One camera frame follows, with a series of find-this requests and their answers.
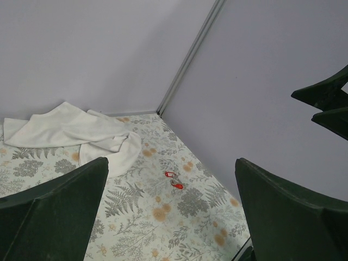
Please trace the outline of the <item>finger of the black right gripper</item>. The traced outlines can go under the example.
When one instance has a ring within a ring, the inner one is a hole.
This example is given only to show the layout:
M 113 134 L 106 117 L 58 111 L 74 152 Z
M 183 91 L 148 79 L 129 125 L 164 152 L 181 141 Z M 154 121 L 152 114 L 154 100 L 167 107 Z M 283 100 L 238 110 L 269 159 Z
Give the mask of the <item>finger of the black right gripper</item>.
M 317 113 L 311 120 L 347 140 L 347 107 Z
M 291 97 L 322 111 L 347 107 L 347 66 L 333 76 L 314 85 L 298 89 Z

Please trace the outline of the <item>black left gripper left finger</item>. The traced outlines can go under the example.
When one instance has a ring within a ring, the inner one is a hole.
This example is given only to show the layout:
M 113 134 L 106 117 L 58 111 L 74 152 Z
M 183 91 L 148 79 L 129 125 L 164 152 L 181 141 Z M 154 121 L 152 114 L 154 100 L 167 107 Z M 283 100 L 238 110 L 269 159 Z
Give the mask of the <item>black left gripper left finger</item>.
M 83 260 L 107 181 L 99 157 L 1 198 L 1 260 Z

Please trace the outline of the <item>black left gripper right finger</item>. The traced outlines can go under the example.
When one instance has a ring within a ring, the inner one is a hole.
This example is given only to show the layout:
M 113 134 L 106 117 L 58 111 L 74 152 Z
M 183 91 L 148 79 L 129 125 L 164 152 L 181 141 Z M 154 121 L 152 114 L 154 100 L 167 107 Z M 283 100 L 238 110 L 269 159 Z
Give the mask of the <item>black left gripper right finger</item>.
M 347 202 L 278 177 L 247 159 L 235 177 L 251 243 L 240 260 L 347 260 Z

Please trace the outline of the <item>white crumpled cloth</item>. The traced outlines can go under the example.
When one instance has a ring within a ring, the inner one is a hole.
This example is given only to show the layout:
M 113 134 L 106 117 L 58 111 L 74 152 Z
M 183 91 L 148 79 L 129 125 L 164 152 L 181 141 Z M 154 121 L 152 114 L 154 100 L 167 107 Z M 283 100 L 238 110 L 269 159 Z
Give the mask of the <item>white crumpled cloth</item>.
M 80 147 L 79 163 L 99 157 L 109 163 L 109 177 L 126 173 L 141 152 L 141 138 L 125 124 L 93 110 L 83 111 L 67 102 L 29 120 L 6 118 L 4 143 L 13 147 Z

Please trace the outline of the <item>red tagged key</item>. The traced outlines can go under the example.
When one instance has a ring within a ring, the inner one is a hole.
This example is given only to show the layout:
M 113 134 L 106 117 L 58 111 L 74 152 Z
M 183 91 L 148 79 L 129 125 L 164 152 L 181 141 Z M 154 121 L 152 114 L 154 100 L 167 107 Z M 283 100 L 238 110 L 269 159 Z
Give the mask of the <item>red tagged key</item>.
M 168 178 L 178 179 L 178 174 L 174 172 L 165 171 L 165 176 Z
M 170 183 L 173 187 L 182 190 L 184 188 L 184 185 L 178 181 L 177 179 L 171 179 Z

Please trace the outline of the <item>grey aluminium corner post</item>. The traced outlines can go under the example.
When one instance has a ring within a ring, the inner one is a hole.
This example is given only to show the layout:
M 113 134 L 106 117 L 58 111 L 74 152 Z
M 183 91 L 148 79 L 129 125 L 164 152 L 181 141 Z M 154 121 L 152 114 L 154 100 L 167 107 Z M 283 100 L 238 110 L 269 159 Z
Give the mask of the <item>grey aluminium corner post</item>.
M 180 65 L 173 81 L 171 82 L 170 87 L 168 88 L 164 98 L 162 99 L 156 113 L 159 117 L 162 117 L 163 113 L 165 112 L 167 106 L 170 104 L 172 98 L 174 97 L 177 89 L 179 88 L 181 81 L 183 80 L 185 74 L 187 73 L 187 70 L 189 69 L 191 63 L 193 62 L 198 50 L 200 49 L 201 45 L 203 44 L 206 36 L 208 35 L 209 31 L 211 30 L 212 26 L 214 25 L 214 22 L 218 18 L 221 10 L 223 9 L 224 5 L 226 4 L 226 0 L 216 0 L 209 11 L 202 27 L 200 28 L 198 34 L 196 35 L 194 42 L 190 46 L 190 49 L 188 50 L 182 64 Z

